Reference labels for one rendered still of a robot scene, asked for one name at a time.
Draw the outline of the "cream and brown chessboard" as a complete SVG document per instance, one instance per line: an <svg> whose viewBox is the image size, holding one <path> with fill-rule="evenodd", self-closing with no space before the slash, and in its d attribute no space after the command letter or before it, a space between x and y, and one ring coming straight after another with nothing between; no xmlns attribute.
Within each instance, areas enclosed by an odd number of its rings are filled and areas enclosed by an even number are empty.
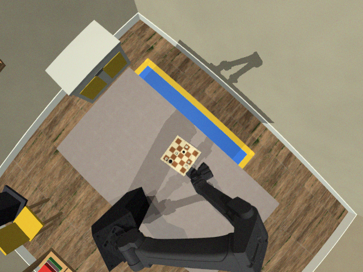
<svg viewBox="0 0 363 272"><path fill-rule="evenodd" d="M185 148L185 146L188 146L188 148ZM183 153L183 151L185 151L185 153ZM176 152L178 152L178 154L176 154ZM200 154L201 152L199 150L177 135L161 157L161 160L181 175L185 176L185 173L190 169ZM166 157L168 160L165 161ZM169 163L170 159L172 160L172 163ZM190 161L190 163L188 163L188 161ZM188 165L188 168L185 167L185 164Z"/></svg>

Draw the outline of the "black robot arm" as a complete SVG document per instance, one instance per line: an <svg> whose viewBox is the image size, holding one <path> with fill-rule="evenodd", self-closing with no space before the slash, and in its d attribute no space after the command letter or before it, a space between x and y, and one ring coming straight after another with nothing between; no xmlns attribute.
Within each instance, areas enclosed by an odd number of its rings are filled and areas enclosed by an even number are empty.
<svg viewBox="0 0 363 272"><path fill-rule="evenodd" d="M198 174L199 175L198 175ZM127 230L114 224L102 243L137 272L152 265L261 272L268 246L268 233L255 206L219 191L207 183L213 174L201 163L191 172L197 194L212 204L234 227L233 233L218 237L192 239L154 239L140 230ZM115 229L114 229L115 228Z"/></svg>

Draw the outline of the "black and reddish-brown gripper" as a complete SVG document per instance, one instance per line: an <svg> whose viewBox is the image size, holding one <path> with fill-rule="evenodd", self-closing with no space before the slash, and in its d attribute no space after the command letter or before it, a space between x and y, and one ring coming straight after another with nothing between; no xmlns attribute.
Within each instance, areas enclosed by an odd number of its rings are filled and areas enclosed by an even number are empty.
<svg viewBox="0 0 363 272"><path fill-rule="evenodd" d="M191 176L192 176L192 174L191 174L191 172L193 171L193 167L191 167L190 169L189 169L189 171L188 172L186 172L186 175L191 179Z"/></svg>

